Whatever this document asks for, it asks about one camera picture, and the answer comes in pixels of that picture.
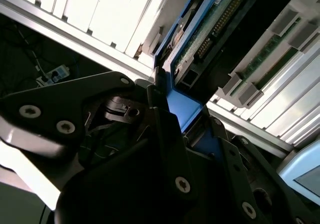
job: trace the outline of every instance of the black cable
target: black cable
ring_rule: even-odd
[[[39,224],[41,224],[41,222],[42,222],[42,219],[43,219],[43,215],[44,215],[44,211],[45,211],[45,209],[46,209],[46,205],[44,205],[44,208],[43,208],[43,210],[42,210],[42,213],[41,213],[41,216],[40,216],[40,220],[39,220]]]
[[[100,140],[101,140],[101,138],[103,136],[103,133],[104,133],[103,131],[104,130],[100,130],[98,132],[98,134],[96,136],[96,140],[94,140],[94,142],[93,142],[93,144],[91,146],[90,152],[89,152],[89,154],[88,154],[88,156],[87,156],[87,158],[85,160],[86,161],[85,162],[85,166],[90,166],[90,164],[92,162],[92,159],[93,159],[93,157],[95,155],[95,152],[96,152],[96,150],[97,150],[97,148],[99,146]]]
[[[9,93],[9,90],[12,92],[11,89],[8,89],[8,87],[6,86],[6,84],[2,78],[0,78],[0,83],[3,86],[3,89],[1,90],[1,93],[0,93],[0,97],[7,95]]]
[[[3,39],[8,43],[10,44],[11,46],[13,47],[16,47],[16,48],[26,48],[26,49],[31,49],[31,46],[33,45],[38,45],[39,43],[41,43],[43,41],[43,39],[41,38],[38,38],[38,40],[36,40],[34,43],[30,43],[29,42],[29,46],[26,44],[25,40],[28,39],[29,37],[33,36],[33,35],[37,35],[35,33],[32,33],[30,35],[27,35],[26,37],[23,38],[23,42],[20,42],[20,43],[16,43],[14,41],[12,41],[11,38],[8,38],[4,33],[4,30],[8,30],[8,31],[11,31],[12,33],[14,33],[15,35],[17,35],[19,38],[22,38],[19,33],[17,33],[17,30],[13,30],[13,29],[10,29],[10,28],[7,28],[7,27],[4,27],[4,26],[1,26],[0,27],[0,30],[1,30],[1,34],[2,34],[2,37]]]
[[[48,64],[51,64],[52,66],[55,66],[55,67],[60,66],[61,64],[55,63],[54,61],[48,60],[46,57],[44,57],[44,55],[43,55],[43,44],[44,43],[41,42],[41,45],[39,45],[40,51],[33,49],[34,52],[37,55],[37,59],[38,60],[41,59],[41,60],[43,60],[43,61],[47,62]],[[75,61],[73,61],[72,64],[69,64],[69,65],[66,65],[66,66],[67,67],[71,67],[71,66],[77,65],[79,63],[80,59],[81,59],[81,55],[78,55],[78,58]]]
[[[114,130],[110,131],[109,133],[107,133],[103,138],[102,141],[105,141],[106,139],[108,139],[109,137],[113,136],[114,134],[118,133],[119,131],[123,130],[126,126],[126,124],[123,123],[117,123],[119,124],[119,126],[117,128],[114,128]]]
[[[10,45],[12,45],[12,46],[14,46],[14,47],[17,47],[17,48],[21,48],[21,50],[24,52],[24,54],[27,56],[27,58],[30,60],[30,62],[36,67],[36,70],[38,70],[38,69],[37,69],[37,66],[38,66],[37,62],[34,62],[34,61],[32,60],[32,58],[30,57],[30,55],[28,54],[28,52],[26,51],[26,50],[34,51],[34,50],[31,48],[31,44],[28,45],[28,44],[26,43],[26,38],[23,37],[23,36],[21,36],[21,35],[19,34],[19,28],[18,28],[18,26],[17,26],[14,22],[13,22],[11,25],[16,26],[15,31],[12,30],[12,29],[10,29],[10,28],[7,28],[7,27],[4,27],[4,28],[1,28],[1,27],[0,27],[0,30],[1,30],[3,39],[4,39],[8,44],[10,44]],[[18,35],[19,38],[23,39],[22,43],[17,44],[17,43],[12,42],[12,40],[6,38],[6,36],[5,36],[5,34],[4,34],[4,29],[9,30],[9,31],[12,31],[14,34]]]
[[[19,38],[22,38],[23,41],[21,43],[15,43],[11,40],[9,40],[8,38],[6,38],[6,36],[4,35],[3,33],[3,28],[1,29],[1,33],[2,33],[2,36],[3,36],[3,39],[8,43],[10,44],[11,46],[13,47],[16,47],[16,48],[21,48],[23,50],[23,52],[28,55],[28,59],[31,61],[31,59],[34,59],[34,60],[39,60],[39,59],[42,59],[46,62],[48,62],[49,64],[52,64],[53,66],[58,66],[57,63],[54,63],[53,61],[50,61],[48,59],[45,59],[43,56],[42,56],[42,51],[41,53],[38,53],[38,51],[35,49],[35,48],[32,48],[32,46],[36,46],[36,45],[40,45],[42,47],[42,44],[43,44],[43,40],[38,40],[38,41],[35,41],[34,43],[30,43],[29,42],[29,45],[26,44],[26,39],[28,39],[30,36],[34,35],[34,34],[30,34],[26,37],[22,37],[21,35],[19,35],[18,33],[16,33],[14,30],[12,29],[9,29],[9,28],[5,28],[6,30],[9,30],[9,31],[12,31],[14,32],[16,35],[18,35]],[[30,56],[29,54],[27,54],[26,50],[30,50],[30,51],[34,51],[37,55],[37,58],[33,57],[33,56]]]

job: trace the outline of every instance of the black bolt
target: black bolt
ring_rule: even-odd
[[[251,208],[246,207],[246,209],[247,209],[247,211],[248,211],[250,214],[252,214],[252,213],[253,213],[253,211],[252,211],[252,209],[251,209]]]
[[[181,180],[181,181],[179,181],[179,185],[185,190],[186,189],[186,183],[183,181],[183,180]]]
[[[29,114],[29,115],[34,115],[35,114],[35,110],[32,108],[27,108],[25,109],[25,113]]]
[[[70,127],[70,125],[68,125],[68,124],[63,124],[62,126],[61,126],[61,128],[63,129],[63,130],[66,130],[66,131],[70,131],[70,129],[71,129],[71,127]]]

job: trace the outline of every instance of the metal frame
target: metal frame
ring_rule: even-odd
[[[279,158],[285,158],[294,148],[290,144],[285,143],[283,140],[280,140],[265,130],[256,127],[250,122],[243,120],[239,116],[236,116],[230,111],[220,107],[216,103],[208,102],[207,107],[209,109],[209,113],[219,119],[224,124],[226,130],[235,135],[246,137],[256,146]]]
[[[137,78],[147,79],[151,75],[151,68],[133,60],[129,56],[100,42],[81,30],[72,27],[68,23],[25,0],[0,0],[0,13],[78,53],[81,53],[85,57],[107,68],[126,74],[133,80]],[[236,131],[237,134],[244,135],[259,147],[262,147],[280,158],[284,158],[287,155],[288,150],[279,147],[281,144],[287,145],[284,141],[281,141],[272,135],[268,135],[265,131],[262,131],[216,104],[209,103],[208,106],[209,108],[213,108],[214,112],[219,113],[219,111],[221,111],[223,113],[223,121],[228,122],[225,126],[228,131]],[[247,126],[247,128],[239,129],[239,126]],[[259,136],[261,133],[266,133],[268,138]]]

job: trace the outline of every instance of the electronic component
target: electronic component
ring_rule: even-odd
[[[184,38],[187,42],[182,43],[183,39],[167,58],[167,62],[173,62],[176,88],[206,103],[218,87],[228,82],[226,74],[237,66],[289,1],[215,0],[192,36]],[[255,62],[250,69],[257,68]],[[244,102],[249,102],[253,93],[260,95],[254,88],[246,92]]]
[[[278,60],[270,70],[268,70],[260,80],[255,84],[255,86],[261,90],[275,75],[280,69],[282,69],[286,63],[298,52],[295,48],[290,48],[280,60]]]
[[[242,86],[242,84],[254,73],[254,71],[261,66],[265,59],[276,49],[276,47],[282,42],[282,40],[291,32],[292,29],[299,23],[301,18],[297,18],[296,21],[287,29],[282,35],[273,35],[261,51],[254,57],[248,66],[240,73],[242,81],[231,92],[231,96]]]

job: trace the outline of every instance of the black metal bracket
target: black metal bracket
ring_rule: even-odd
[[[152,215],[159,219],[176,218],[183,216],[197,200],[198,188],[177,117],[169,112],[166,96],[156,86],[140,87],[147,95],[148,108],[135,124],[137,135],[131,138],[132,144],[79,173],[67,184],[56,210],[61,223],[86,220],[87,213],[79,213],[83,206],[91,218],[99,221],[143,221]],[[93,199],[100,203],[99,208],[87,206]],[[119,216],[119,208],[124,208],[126,214]]]
[[[101,103],[133,91],[134,85],[124,74],[108,72],[8,95],[0,100],[0,115],[10,124],[6,130],[13,134],[0,136],[7,144],[38,155],[74,155],[85,135],[89,117],[83,113],[85,106],[95,103],[96,109],[90,113],[95,116]],[[15,127],[25,132],[15,131]],[[28,139],[27,132],[48,140],[51,147]]]
[[[193,150],[211,156],[217,163],[219,188],[224,193],[220,202],[232,206],[234,216],[230,217],[231,220],[316,223],[311,212],[249,140],[236,136],[230,143],[223,124],[205,112],[186,136],[192,137],[197,126],[206,126],[207,129],[189,145]]]

